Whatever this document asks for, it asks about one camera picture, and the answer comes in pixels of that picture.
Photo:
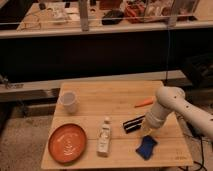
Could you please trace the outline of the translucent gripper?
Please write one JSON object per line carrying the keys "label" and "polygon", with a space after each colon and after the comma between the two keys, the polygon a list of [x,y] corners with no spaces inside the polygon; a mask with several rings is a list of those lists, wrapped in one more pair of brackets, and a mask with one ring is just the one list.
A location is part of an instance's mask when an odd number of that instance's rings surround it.
{"label": "translucent gripper", "polygon": [[156,127],[154,127],[153,125],[150,125],[148,122],[143,121],[142,125],[141,125],[141,134],[143,136],[147,136],[150,135],[153,131],[156,130]]}

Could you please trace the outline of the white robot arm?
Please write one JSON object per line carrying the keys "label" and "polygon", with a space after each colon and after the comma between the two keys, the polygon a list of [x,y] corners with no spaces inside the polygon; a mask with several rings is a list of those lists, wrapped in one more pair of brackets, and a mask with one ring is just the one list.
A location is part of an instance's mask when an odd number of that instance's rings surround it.
{"label": "white robot arm", "polygon": [[213,141],[213,115],[186,101],[181,88],[162,86],[156,91],[155,97],[156,101],[142,121],[143,136],[161,128],[168,115],[177,112]]}

